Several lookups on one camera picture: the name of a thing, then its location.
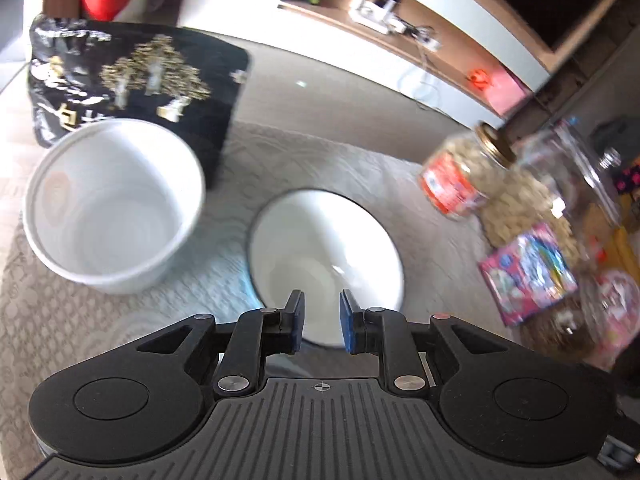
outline pink snack box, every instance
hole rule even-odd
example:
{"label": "pink snack box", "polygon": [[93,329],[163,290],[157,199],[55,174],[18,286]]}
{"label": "pink snack box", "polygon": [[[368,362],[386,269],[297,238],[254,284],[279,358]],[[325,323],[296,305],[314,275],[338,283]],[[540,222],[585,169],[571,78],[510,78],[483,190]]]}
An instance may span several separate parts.
{"label": "pink snack box", "polygon": [[522,323],[578,289],[546,224],[535,225],[478,266],[506,326]]}

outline gold jar lid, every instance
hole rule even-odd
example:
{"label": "gold jar lid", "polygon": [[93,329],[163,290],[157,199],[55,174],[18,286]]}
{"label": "gold jar lid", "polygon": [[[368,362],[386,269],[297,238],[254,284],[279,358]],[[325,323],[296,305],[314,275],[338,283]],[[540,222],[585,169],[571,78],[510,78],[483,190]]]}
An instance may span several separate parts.
{"label": "gold jar lid", "polygon": [[507,139],[490,124],[478,124],[476,135],[484,150],[501,166],[508,168],[516,161],[516,154],[513,153]]}

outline crosshair marking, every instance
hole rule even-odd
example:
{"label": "crosshair marking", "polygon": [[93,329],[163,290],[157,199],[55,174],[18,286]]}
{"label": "crosshair marking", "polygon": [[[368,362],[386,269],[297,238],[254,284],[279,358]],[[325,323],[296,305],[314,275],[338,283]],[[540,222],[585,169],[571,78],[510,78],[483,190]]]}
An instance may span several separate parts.
{"label": "crosshair marking", "polygon": [[327,383],[318,383],[314,386],[314,390],[320,393],[328,392],[333,386],[329,386]]}

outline white device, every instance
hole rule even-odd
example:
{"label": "white device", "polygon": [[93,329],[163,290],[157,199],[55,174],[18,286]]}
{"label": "white device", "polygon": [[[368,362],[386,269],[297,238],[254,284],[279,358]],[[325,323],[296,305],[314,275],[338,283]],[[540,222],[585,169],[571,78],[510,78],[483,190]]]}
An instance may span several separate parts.
{"label": "white device", "polygon": [[442,46],[442,44],[436,40],[436,30],[433,27],[424,25],[416,27],[413,37],[430,52],[437,52]]}
{"label": "white device", "polygon": [[365,25],[380,32],[402,34],[406,25],[398,16],[391,12],[396,2],[388,0],[384,7],[377,6],[369,0],[352,0],[349,8],[349,17],[356,23]]}

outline white paper cup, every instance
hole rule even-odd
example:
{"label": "white paper cup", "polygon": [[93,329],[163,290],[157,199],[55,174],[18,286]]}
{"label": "white paper cup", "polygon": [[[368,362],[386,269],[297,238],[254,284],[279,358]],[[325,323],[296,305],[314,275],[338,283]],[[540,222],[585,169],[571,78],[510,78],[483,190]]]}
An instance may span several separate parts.
{"label": "white paper cup", "polygon": [[55,273],[130,294],[160,280],[204,195],[200,163],[180,137],[146,121],[107,120],[69,134],[40,161],[24,230]]}

